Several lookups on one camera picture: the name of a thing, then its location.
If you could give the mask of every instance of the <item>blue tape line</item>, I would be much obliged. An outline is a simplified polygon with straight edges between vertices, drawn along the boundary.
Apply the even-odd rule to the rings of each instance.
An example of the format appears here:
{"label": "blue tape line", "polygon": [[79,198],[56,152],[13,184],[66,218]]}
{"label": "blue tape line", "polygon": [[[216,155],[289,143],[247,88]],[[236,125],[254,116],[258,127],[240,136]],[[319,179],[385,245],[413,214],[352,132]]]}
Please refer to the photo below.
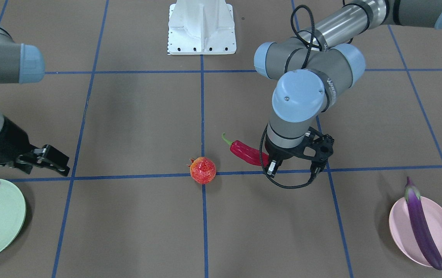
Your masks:
{"label": "blue tape line", "polygon": [[[291,0],[291,7],[293,10],[295,10],[295,1],[293,0]],[[295,26],[297,27],[297,31],[300,31],[300,24],[298,24],[298,18],[296,14],[295,14]]]}
{"label": "blue tape line", "polygon": [[44,74],[92,74],[92,71],[46,71]]}
{"label": "blue tape line", "polygon": [[[442,71],[442,69],[408,69],[409,71]],[[405,69],[365,69],[365,71],[406,71]],[[46,71],[45,74],[140,74],[200,73],[200,70],[108,70],[108,71]],[[251,73],[256,70],[204,70],[204,73]]]}
{"label": "blue tape line", "polygon": [[442,69],[408,69],[408,71],[442,71]]}
{"label": "blue tape line", "polygon": [[144,174],[144,175],[121,175],[121,176],[76,176],[76,181],[94,181],[94,180],[121,180],[124,178],[177,178],[181,176],[190,176],[190,173],[178,174]]}
{"label": "blue tape line", "polygon": [[[101,30],[99,31],[99,39],[97,40],[97,47],[96,47],[96,54],[94,57],[94,65],[92,66],[92,72],[95,72],[96,70],[96,66],[97,66],[97,58],[99,57],[99,49],[101,47],[101,40],[102,40],[102,34],[104,32],[104,24],[106,23],[106,15],[108,13],[108,4],[109,4],[109,0],[106,0],[106,5],[104,6],[104,14],[103,14],[103,18],[102,18],[102,23],[101,23]],[[53,266],[53,276],[52,278],[56,277],[56,272],[58,270],[58,263],[59,263],[59,258],[60,258],[60,253],[61,253],[61,246],[63,244],[63,236],[65,234],[65,227],[66,227],[66,220],[67,220],[67,216],[68,216],[68,209],[70,207],[70,200],[71,200],[71,192],[73,190],[73,183],[74,183],[74,179],[75,179],[75,172],[77,169],[77,164],[78,164],[78,155],[80,153],[80,146],[82,144],[82,138],[83,138],[83,131],[84,131],[84,127],[85,127],[85,115],[87,114],[87,108],[89,105],[89,99],[90,99],[90,94],[92,92],[92,84],[94,83],[94,73],[91,74],[90,76],[90,81],[89,81],[89,88],[87,91],[87,98],[85,100],[85,107],[83,109],[83,116],[82,116],[82,123],[80,125],[80,133],[78,136],[78,143],[76,145],[76,151],[75,151],[75,162],[73,165],[73,169],[71,171],[71,180],[70,180],[70,186],[68,187],[68,195],[67,195],[67,200],[66,200],[66,204],[65,204],[65,212],[63,214],[63,220],[61,223],[61,230],[60,230],[60,237],[58,239],[58,247],[56,249],[56,255],[54,258],[54,266]]]}
{"label": "blue tape line", "polygon": [[65,211],[63,213],[63,220],[61,222],[60,236],[58,238],[58,245],[56,248],[56,255],[54,257],[54,266],[53,266],[53,274],[52,278],[56,277],[56,271],[58,269],[58,262],[60,261],[60,251],[61,246],[63,244],[63,235],[65,234],[66,220],[68,216],[68,208],[70,207],[70,198],[71,198],[71,190],[73,189],[73,180],[70,181],[70,185],[68,186],[67,200],[65,203]]}
{"label": "blue tape line", "polygon": [[123,73],[199,73],[200,70],[107,70],[96,71],[96,74],[123,74]]}
{"label": "blue tape line", "polygon": [[338,199],[336,197],[336,191],[334,191],[334,182],[331,172],[327,172],[327,177],[329,178],[329,184],[331,186],[331,193],[333,194],[334,209],[336,210],[336,217],[338,218],[338,225],[340,227],[341,241],[343,242],[343,249],[345,250],[346,262],[348,265],[348,274],[350,278],[354,278],[352,262],[350,260],[350,254],[348,253],[348,245],[346,243],[345,230],[343,229],[343,223],[341,222],[341,213],[338,206]]}
{"label": "blue tape line", "polygon": [[[361,167],[361,168],[332,168],[324,169],[323,172],[366,172],[366,171],[394,171],[394,170],[417,170],[417,169],[442,169],[442,165],[417,165],[417,166],[390,166],[390,167]],[[279,170],[280,174],[302,174],[310,173],[309,170]],[[262,175],[262,171],[227,171],[217,172],[216,176],[237,176],[237,175]],[[75,176],[74,178],[4,178],[12,183],[31,183],[38,181],[93,181],[93,180],[119,180],[126,178],[178,178],[190,176],[190,173],[175,174],[141,174],[141,175],[118,175],[118,176]]]}
{"label": "blue tape line", "polygon": [[[322,133],[322,126],[320,125],[319,116],[315,117],[315,121],[317,122],[317,127],[319,132]],[[350,275],[350,278],[354,278],[352,261],[350,260],[350,253],[348,253],[348,245],[346,243],[345,229],[343,229],[340,207],[338,205],[338,198],[336,197],[336,191],[334,190],[333,176],[331,175],[333,169],[331,169],[331,166],[329,166],[329,162],[326,163],[326,168],[327,168],[327,178],[329,178],[329,186],[331,187],[331,193],[333,195],[334,210],[336,210],[336,218],[338,220],[338,226],[340,228],[341,242],[343,243],[343,251],[345,252],[346,264],[348,266],[348,274]]]}
{"label": "blue tape line", "polygon": [[[201,156],[205,156],[204,135],[204,55],[200,55],[200,114],[201,114]],[[202,185],[202,215],[204,224],[204,277],[209,278],[209,250],[207,248],[207,197],[206,185]]]}
{"label": "blue tape line", "polygon": [[202,215],[204,223],[204,277],[209,278],[209,255],[207,246],[207,197],[206,185],[202,185]]}
{"label": "blue tape line", "polygon": [[330,172],[360,172],[360,171],[391,171],[413,169],[442,169],[442,165],[418,165],[418,166],[390,166],[390,167],[362,167],[362,168],[334,168]]}
{"label": "blue tape line", "polygon": [[398,45],[398,41],[396,41],[396,37],[394,36],[394,33],[393,33],[393,30],[392,30],[391,26],[388,25],[388,29],[389,29],[389,32],[391,33],[391,37],[393,37],[393,41],[394,41],[394,44],[396,45],[396,49],[398,50],[399,57],[401,58],[401,61],[403,62],[403,65],[404,65],[405,70],[406,70],[406,74],[408,75],[408,79],[410,80],[410,84],[411,84],[411,86],[413,88],[413,92],[415,93],[415,97],[417,98],[417,102],[420,105],[420,110],[422,111],[422,114],[424,115],[424,118],[425,118],[425,121],[427,123],[427,126],[429,127],[429,131],[431,132],[432,139],[434,141],[434,144],[436,145],[436,148],[438,150],[439,156],[440,156],[440,158],[442,160],[442,151],[441,151],[439,143],[438,143],[438,141],[436,139],[436,134],[434,134],[434,130],[433,130],[432,126],[431,126],[429,118],[427,117],[427,113],[425,112],[424,105],[422,104],[422,100],[420,99],[420,96],[419,96],[419,94],[417,92],[417,87],[415,87],[415,84],[414,84],[413,79],[411,77],[410,70],[408,69],[408,67],[406,65],[405,59],[403,58],[403,54],[401,53],[400,46]]}
{"label": "blue tape line", "polygon": [[0,13],[0,23],[2,22],[2,19],[3,19],[3,16],[4,16],[4,12],[6,10],[6,5],[8,5],[8,0],[5,0],[5,3],[4,3],[3,8],[2,8],[2,12]]}
{"label": "blue tape line", "polygon": [[405,71],[405,69],[365,69],[365,71]]}
{"label": "blue tape line", "polygon": [[257,72],[256,70],[205,70],[204,73],[244,73],[244,72]]}
{"label": "blue tape line", "polygon": [[12,183],[26,183],[32,181],[71,181],[71,177],[62,178],[4,178],[4,180],[10,181]]}

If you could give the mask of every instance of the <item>brown floor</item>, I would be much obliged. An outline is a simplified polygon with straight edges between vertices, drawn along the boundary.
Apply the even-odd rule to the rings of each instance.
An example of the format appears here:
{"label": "brown floor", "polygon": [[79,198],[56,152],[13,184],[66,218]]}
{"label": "brown floor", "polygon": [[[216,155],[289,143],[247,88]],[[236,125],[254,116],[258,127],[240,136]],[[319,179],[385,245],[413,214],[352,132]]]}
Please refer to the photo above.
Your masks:
{"label": "brown floor", "polygon": [[[319,118],[336,139],[330,170],[283,190],[221,133],[258,146],[276,81],[254,72],[253,54],[292,36],[293,1],[228,1],[237,53],[204,57],[166,55],[172,3],[0,0],[2,25],[42,51],[47,71],[0,85],[0,111],[71,168],[0,168],[29,207],[0,278],[442,277],[403,255],[388,226],[406,176],[442,206],[442,31],[357,36],[366,72]],[[341,6],[301,3],[316,21]],[[218,167],[206,186],[186,167],[202,155]],[[290,159],[276,179],[296,185],[308,167]]]}

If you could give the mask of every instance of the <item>black cable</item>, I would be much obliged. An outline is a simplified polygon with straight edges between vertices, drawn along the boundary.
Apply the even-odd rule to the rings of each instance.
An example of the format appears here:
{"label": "black cable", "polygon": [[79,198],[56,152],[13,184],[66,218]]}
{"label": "black cable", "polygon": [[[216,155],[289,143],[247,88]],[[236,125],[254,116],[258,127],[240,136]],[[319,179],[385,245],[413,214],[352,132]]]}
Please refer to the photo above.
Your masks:
{"label": "black cable", "polygon": [[297,189],[297,188],[303,188],[303,187],[306,187],[307,185],[310,185],[317,177],[317,174],[312,171],[311,171],[311,177],[309,178],[309,181],[307,181],[306,183],[304,183],[302,185],[294,185],[294,186],[282,185],[281,183],[278,183],[277,181],[273,180],[271,178],[271,176],[269,176],[269,174],[266,173],[264,162],[262,160],[262,145],[264,144],[264,138],[265,138],[266,133],[267,133],[267,125],[265,126],[264,132],[262,133],[262,138],[260,138],[260,145],[258,146],[258,158],[260,159],[260,165],[262,166],[262,172],[267,177],[267,179],[269,179],[275,185],[277,185],[281,188],[284,188],[284,189]]}
{"label": "black cable", "polygon": [[[311,39],[310,39],[310,42],[306,42],[302,38],[302,36],[300,36],[297,29],[295,28],[295,24],[293,23],[295,14],[301,8],[306,9],[306,11],[309,13],[309,17],[311,18]],[[311,9],[309,7],[307,7],[306,5],[299,5],[298,7],[296,7],[293,10],[293,12],[291,13],[290,24],[291,24],[291,29],[293,30],[293,33],[296,35],[297,39],[299,39],[302,42],[302,44],[304,44],[304,46],[307,48],[307,55],[305,56],[305,61],[304,61],[304,64],[302,65],[302,69],[304,69],[307,67],[307,62],[309,61],[309,57],[311,55],[312,48],[317,47],[318,49],[322,50],[322,46],[320,45],[320,42],[319,42],[318,46],[316,46],[315,44],[312,44],[313,39],[315,37],[315,35],[314,35],[315,34],[315,24],[314,24],[313,14],[312,14]]]}

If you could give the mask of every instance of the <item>pepper stem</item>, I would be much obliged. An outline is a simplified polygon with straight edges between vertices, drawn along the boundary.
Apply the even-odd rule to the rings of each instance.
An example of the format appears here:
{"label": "pepper stem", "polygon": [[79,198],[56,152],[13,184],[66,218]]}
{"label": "pepper stem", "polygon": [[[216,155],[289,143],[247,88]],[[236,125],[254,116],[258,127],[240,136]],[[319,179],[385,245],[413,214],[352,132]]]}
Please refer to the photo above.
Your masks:
{"label": "pepper stem", "polygon": [[228,145],[231,146],[231,144],[233,144],[233,141],[230,141],[230,140],[226,139],[226,137],[224,137],[224,132],[223,132],[223,134],[221,134],[221,138],[223,138],[223,140],[224,140]]}

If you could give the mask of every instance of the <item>purple eggplant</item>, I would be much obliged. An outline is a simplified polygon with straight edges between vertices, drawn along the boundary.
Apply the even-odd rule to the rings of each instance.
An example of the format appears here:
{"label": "purple eggplant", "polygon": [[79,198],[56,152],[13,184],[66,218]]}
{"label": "purple eggplant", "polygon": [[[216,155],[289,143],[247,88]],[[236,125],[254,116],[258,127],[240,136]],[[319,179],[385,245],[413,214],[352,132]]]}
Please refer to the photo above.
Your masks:
{"label": "purple eggplant", "polygon": [[410,180],[410,177],[406,178],[405,199],[410,215],[411,228],[422,255],[433,268],[442,270],[442,257],[429,231],[424,209],[422,209],[420,192]]}

